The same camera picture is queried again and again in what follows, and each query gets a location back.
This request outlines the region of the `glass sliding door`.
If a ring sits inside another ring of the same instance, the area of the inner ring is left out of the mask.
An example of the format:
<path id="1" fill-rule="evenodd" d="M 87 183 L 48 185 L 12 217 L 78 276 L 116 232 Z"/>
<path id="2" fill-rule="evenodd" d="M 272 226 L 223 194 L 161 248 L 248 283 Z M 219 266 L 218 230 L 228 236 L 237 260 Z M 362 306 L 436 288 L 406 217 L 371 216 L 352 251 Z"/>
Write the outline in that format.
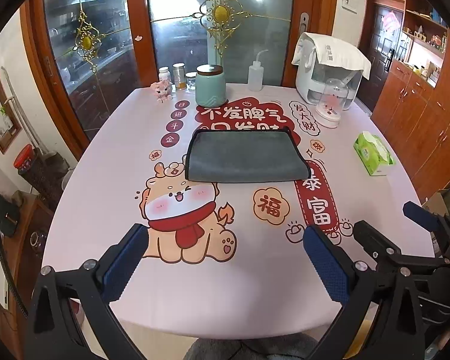
<path id="1" fill-rule="evenodd" d="M 292 87 L 295 44 L 330 34 L 337 0 L 26 0 L 26 56 L 46 109 L 80 157 L 105 121 L 161 68 L 210 63 L 244 83 L 256 56 L 264 81 Z"/>

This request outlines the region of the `metal tin can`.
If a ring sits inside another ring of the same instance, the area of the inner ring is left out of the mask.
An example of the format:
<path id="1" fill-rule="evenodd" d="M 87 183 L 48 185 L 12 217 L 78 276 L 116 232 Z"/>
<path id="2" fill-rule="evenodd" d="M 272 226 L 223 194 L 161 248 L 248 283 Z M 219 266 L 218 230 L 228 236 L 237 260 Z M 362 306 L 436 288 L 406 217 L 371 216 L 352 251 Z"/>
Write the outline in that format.
<path id="1" fill-rule="evenodd" d="M 186 89 L 186 72 L 185 72 L 185 63 L 174 63 L 172 65 L 173 68 L 173 78 L 175 83 L 175 88 L 178 90 Z"/>

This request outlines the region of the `purple and grey towel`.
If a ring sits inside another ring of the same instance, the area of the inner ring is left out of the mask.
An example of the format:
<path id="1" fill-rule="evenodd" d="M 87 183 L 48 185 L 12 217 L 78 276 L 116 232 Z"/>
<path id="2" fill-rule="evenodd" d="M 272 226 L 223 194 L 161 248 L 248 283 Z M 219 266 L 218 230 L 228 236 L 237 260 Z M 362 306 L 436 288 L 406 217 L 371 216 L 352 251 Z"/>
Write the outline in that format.
<path id="1" fill-rule="evenodd" d="M 311 177 L 311 168 L 287 127 L 196 130 L 184 166 L 186 179 L 194 182 L 260 184 Z"/>

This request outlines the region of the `white pill bottle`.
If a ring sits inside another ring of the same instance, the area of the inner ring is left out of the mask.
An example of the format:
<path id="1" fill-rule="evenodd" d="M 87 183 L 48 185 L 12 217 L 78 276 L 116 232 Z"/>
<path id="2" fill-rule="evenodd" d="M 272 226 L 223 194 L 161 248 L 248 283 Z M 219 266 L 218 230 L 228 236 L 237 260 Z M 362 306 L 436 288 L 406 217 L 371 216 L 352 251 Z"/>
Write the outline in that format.
<path id="1" fill-rule="evenodd" d="M 158 69 L 158 78 L 160 81 L 168 80 L 170 83 L 172 83 L 171 74 L 168 67 L 160 67 Z"/>

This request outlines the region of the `teal ceramic jar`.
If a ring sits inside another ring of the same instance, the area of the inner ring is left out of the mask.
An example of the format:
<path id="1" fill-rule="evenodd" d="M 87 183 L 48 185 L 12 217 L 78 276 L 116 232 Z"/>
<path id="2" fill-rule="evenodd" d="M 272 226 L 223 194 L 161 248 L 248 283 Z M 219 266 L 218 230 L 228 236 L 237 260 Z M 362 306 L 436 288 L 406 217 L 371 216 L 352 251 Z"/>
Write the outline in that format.
<path id="1" fill-rule="evenodd" d="M 215 108 L 226 102 L 226 80 L 220 65 L 204 64 L 196 68 L 196 104 Z"/>

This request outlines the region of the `pink toy figurine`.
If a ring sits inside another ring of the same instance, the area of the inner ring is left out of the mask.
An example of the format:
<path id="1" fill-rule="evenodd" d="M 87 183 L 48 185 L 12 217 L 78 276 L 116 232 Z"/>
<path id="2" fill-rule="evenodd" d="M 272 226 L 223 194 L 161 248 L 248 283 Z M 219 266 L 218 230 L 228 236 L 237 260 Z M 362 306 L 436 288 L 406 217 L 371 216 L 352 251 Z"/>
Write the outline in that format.
<path id="1" fill-rule="evenodd" d="M 172 99 L 172 85 L 169 80 L 165 79 L 154 82 L 151 84 L 150 88 L 159 102 L 163 103 Z"/>

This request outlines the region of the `glass dome ornament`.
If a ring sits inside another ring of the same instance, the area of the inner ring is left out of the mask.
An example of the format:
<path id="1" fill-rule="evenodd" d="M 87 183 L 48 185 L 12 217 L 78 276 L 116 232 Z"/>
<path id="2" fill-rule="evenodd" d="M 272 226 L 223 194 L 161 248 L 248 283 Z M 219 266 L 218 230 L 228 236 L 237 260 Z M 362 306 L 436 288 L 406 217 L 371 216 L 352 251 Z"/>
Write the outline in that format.
<path id="1" fill-rule="evenodd" d="M 343 81 L 328 79 L 314 110 L 317 123 L 326 128 L 336 128 L 341 121 L 348 93 L 349 89 Z"/>

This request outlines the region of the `white water dispenser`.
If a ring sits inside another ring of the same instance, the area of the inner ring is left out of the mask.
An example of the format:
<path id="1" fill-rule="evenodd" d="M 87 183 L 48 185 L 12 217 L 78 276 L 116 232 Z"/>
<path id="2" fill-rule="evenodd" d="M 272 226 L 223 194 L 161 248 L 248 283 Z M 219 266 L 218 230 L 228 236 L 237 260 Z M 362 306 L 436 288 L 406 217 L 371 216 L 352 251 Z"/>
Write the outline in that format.
<path id="1" fill-rule="evenodd" d="M 349 89 L 344 109 L 347 111 L 355 100 L 362 79 L 362 72 L 349 71 L 342 67 L 329 67 L 319 64 L 311 42 L 306 41 L 305 50 L 311 52 L 311 66 L 297 67 L 296 88 L 301 97 L 310 105 L 316 105 L 324 91 L 326 81 L 331 78 L 343 81 Z"/>

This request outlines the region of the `small glass jar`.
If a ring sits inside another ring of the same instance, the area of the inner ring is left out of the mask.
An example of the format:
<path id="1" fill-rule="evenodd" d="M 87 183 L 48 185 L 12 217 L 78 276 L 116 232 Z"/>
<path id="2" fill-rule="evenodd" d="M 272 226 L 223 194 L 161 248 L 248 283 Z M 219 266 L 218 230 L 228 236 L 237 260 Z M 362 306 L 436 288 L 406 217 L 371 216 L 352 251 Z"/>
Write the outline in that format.
<path id="1" fill-rule="evenodd" d="M 187 72 L 185 74 L 185 77 L 186 77 L 187 89 L 190 91 L 194 91 L 196 89 L 197 73 L 196 72 Z"/>

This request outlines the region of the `white cloth cover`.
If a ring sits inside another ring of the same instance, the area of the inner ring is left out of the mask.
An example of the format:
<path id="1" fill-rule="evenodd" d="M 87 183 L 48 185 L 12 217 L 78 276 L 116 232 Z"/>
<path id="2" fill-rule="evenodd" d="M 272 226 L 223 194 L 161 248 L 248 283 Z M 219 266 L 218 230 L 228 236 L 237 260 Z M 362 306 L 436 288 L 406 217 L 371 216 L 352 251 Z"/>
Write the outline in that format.
<path id="1" fill-rule="evenodd" d="M 371 62 L 355 46 L 336 37 L 318 33 L 303 33 L 298 38 L 292 65 L 302 64 L 305 68 L 311 66 L 311 52 L 305 50 L 306 41 L 311 42 L 319 64 L 349 71 L 362 72 L 362 76 L 370 79 Z"/>

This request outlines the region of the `red bucket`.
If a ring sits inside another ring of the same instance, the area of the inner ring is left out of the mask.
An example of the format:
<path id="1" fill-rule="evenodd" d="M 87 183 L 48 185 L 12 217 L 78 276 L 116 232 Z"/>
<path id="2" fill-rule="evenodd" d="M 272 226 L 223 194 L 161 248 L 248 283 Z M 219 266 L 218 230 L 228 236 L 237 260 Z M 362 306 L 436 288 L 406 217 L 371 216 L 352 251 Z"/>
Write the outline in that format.
<path id="1" fill-rule="evenodd" d="M 25 171 L 28 169 L 35 159 L 35 149 L 32 144 L 25 145 L 18 153 L 17 157 L 13 161 L 13 166 L 18 171 Z"/>

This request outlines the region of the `wooden cabinet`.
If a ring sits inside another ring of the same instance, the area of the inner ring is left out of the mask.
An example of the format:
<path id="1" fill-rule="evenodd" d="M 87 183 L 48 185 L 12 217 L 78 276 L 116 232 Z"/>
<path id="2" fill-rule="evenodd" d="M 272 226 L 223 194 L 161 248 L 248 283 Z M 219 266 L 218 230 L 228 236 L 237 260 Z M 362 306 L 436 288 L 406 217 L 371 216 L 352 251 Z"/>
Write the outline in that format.
<path id="1" fill-rule="evenodd" d="M 376 29 L 386 77 L 371 119 L 425 202 L 450 184 L 450 29 L 428 0 L 378 4 Z"/>

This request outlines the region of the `wooden side table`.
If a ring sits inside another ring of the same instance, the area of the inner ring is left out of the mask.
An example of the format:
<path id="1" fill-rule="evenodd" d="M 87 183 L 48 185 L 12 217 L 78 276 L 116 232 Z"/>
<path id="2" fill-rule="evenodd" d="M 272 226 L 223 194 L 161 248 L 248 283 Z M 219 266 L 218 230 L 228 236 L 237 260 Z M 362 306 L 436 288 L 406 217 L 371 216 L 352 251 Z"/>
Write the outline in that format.
<path id="1" fill-rule="evenodd" d="M 44 246 L 53 220 L 53 212 L 40 197 L 25 193 L 20 207 L 17 230 L 3 239 L 4 252 L 17 291 L 29 306 L 44 255 Z M 16 359 L 24 358 L 26 320 L 11 294 L 9 307 L 0 305 L 0 338 Z"/>

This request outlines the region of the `green tissue pack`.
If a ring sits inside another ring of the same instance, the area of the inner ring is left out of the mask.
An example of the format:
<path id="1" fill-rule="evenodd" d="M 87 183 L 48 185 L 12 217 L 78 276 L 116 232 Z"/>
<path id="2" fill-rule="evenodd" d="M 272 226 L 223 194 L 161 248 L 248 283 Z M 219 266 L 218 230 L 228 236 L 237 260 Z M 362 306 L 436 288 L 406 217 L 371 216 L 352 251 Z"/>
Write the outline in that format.
<path id="1" fill-rule="evenodd" d="M 381 139 L 368 131 L 359 133 L 353 148 L 369 176 L 387 176 L 395 164 L 392 154 Z"/>

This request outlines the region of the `printed cartoon tablecloth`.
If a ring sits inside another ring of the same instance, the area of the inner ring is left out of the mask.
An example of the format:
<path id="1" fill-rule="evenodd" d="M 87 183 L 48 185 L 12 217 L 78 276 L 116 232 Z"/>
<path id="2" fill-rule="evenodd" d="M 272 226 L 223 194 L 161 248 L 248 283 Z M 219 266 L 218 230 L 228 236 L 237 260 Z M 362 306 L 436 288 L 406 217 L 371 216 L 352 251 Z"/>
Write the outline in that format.
<path id="1" fill-rule="evenodd" d="M 339 304 L 328 297 L 302 246 L 317 223 L 353 260 L 370 256 L 353 239 L 365 220 L 401 252 L 430 257 L 430 234 L 407 219 L 403 205 L 418 197 L 399 163 L 368 174 L 353 143 L 376 126 L 358 107 L 337 128 L 319 126 L 314 109 L 293 88 L 227 88 L 228 102 L 203 109 L 180 91 L 159 102 L 152 90 L 132 92 L 109 117 L 80 159 L 62 195 L 44 251 L 58 271 L 99 258 L 134 224 L 145 224 L 141 195 L 170 189 L 162 172 L 180 172 L 198 128 L 288 127 L 312 176 L 300 183 L 221 184 L 205 191 L 224 225 L 227 261 L 204 253 L 195 264 L 158 254 L 141 260 L 113 312 L 122 321 L 185 336 L 280 336 L 330 323 Z"/>

